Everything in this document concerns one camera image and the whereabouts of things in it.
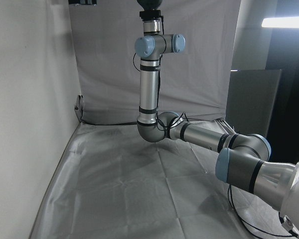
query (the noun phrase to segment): blue joint cap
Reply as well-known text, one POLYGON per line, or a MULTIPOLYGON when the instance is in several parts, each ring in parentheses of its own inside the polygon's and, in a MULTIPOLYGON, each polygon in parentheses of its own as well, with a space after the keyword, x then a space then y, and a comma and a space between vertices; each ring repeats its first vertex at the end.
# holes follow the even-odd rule
POLYGON ((138 56, 147 58, 154 51, 155 40, 152 36, 142 36, 136 40, 134 48, 138 56))
POLYGON ((174 34, 172 39, 173 52, 179 53, 185 49, 185 38, 182 34, 174 34))
POLYGON ((216 177, 227 183, 227 177, 228 177, 228 165, 229 165, 229 150, 228 148, 223 148, 217 158, 216 162, 216 169, 215 174, 216 177))
POLYGON ((263 136, 261 136, 260 134, 256 134, 256 133, 253 133, 253 134, 250 134, 250 135, 256 136, 257 138, 261 139, 265 143, 265 145, 266 145, 266 147, 268 149, 268 153, 269 153, 268 159, 269 159, 269 157, 271 155, 271 147, 270 147, 269 142, 266 140, 266 138, 263 137, 263 136))

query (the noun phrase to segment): black band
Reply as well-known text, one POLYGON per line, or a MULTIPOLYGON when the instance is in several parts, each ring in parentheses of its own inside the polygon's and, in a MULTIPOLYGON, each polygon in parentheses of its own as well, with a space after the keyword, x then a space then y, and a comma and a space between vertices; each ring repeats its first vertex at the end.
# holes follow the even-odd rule
POLYGON ((217 152, 218 153, 222 150, 222 148, 224 146, 224 143, 225 143, 226 139, 228 138, 228 136, 229 136, 229 134, 225 133, 220 137, 218 147, 217 147, 217 152))
POLYGON ((177 118, 178 118, 178 116, 172 118, 171 121, 169 122, 169 124, 167 126, 167 138, 170 138, 170 134, 169 134, 170 128, 173 125, 174 120, 177 119, 177 118))
POLYGON ((249 183, 249 192, 254 194, 254 188, 255 188, 255 182, 259 173, 259 170, 261 166, 263 165, 263 161, 259 160, 258 163, 256 164, 256 167, 254 169, 253 175, 251 176, 250 183, 249 183))
POLYGON ((156 125, 156 123, 142 123, 142 122, 139 122, 139 121, 138 121, 138 124, 141 125, 141 126, 146 126, 146 127, 155 126, 156 125))
POLYGON ((239 148, 239 147, 244 147, 244 148, 250 149, 251 151, 253 151, 255 153, 255 155, 257 156, 257 158, 261 159, 259 153, 256 150, 254 150, 252 147, 249 147, 249 146, 246 146, 246 145, 238 145, 235 148, 239 148))
POLYGON ((144 34, 159 34, 160 31, 145 31, 144 34))
POLYGON ((186 140, 184 139, 184 134, 185 134, 185 130, 187 129, 187 127, 190 125, 191 123, 187 122, 183 125, 183 127, 181 128, 180 130, 180 133, 179 133, 179 138, 183 141, 186 142, 186 140))
POLYGON ((143 59, 143 58, 141 58, 141 61, 149 61, 149 62, 153 62, 153 61, 159 61, 159 59, 157 59, 157 60, 148 60, 148 59, 143 59))
POLYGON ((159 71, 160 66, 143 66, 143 65, 141 65, 140 69, 142 71, 159 71))
POLYGON ((234 136, 232 136, 232 138, 230 139, 229 144, 228 144, 229 148, 231 148, 233 146, 233 143, 234 143, 234 141, 235 141, 235 139, 237 138, 238 135, 239 134, 236 133, 236 134, 234 134, 234 136))
POLYGON ((152 110, 145 110, 139 106, 139 112, 143 113, 143 114, 147 114, 147 115, 152 115, 152 114, 156 114, 157 108, 152 109, 152 110))

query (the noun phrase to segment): black cable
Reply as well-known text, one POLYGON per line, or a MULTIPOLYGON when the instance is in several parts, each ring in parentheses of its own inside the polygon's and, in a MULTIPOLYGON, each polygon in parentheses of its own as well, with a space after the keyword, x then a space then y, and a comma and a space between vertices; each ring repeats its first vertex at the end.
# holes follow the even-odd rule
POLYGON ((272 234, 272 233, 269 233, 269 232, 266 232, 264 230, 261 230, 257 227, 255 227, 254 225, 251 225, 250 223, 246 222, 244 219, 241 218, 241 216, 239 216, 237 210, 236 210, 236 207, 235 207, 235 204, 234 204, 234 200, 233 200, 233 192, 232 192, 232 188, 231 188, 231 185, 229 185, 228 187, 228 191, 227 191, 227 198, 228 198, 228 202, 230 204, 230 206, 232 207, 232 209, 234 210, 234 212, 236 213, 240 223, 242 224, 242 226, 246 229, 246 231, 248 231, 252 236, 256 237, 256 238, 259 238, 259 239, 264 239, 262 237, 259 237, 255 234, 253 234, 247 227, 244 223, 248 224, 249 226, 253 227, 254 229, 260 231, 260 232, 263 232, 263 233, 266 233, 266 234, 269 234, 271 236, 275 236, 275 237, 280 237, 280 238, 292 238, 293 236, 291 235, 288 235, 288 236, 284 236, 284 235, 276 235, 276 234, 272 234))
POLYGON ((165 31, 164 31, 164 16, 160 16, 161 18, 161 27, 163 29, 163 35, 165 34, 165 31))
POLYGON ((135 56, 136 56, 136 52, 135 52, 135 54, 134 54, 134 56, 133 56, 133 65, 134 65, 135 69, 137 69, 138 71, 140 71, 140 70, 136 67, 136 65, 135 65, 135 62, 134 62, 135 56))

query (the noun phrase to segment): gray panel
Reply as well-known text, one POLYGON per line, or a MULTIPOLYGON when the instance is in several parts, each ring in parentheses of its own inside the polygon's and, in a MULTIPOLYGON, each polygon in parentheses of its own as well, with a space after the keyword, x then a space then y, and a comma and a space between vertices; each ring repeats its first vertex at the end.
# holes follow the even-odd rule
POLYGON ((226 121, 241 134, 267 136, 281 70, 232 72, 226 121))

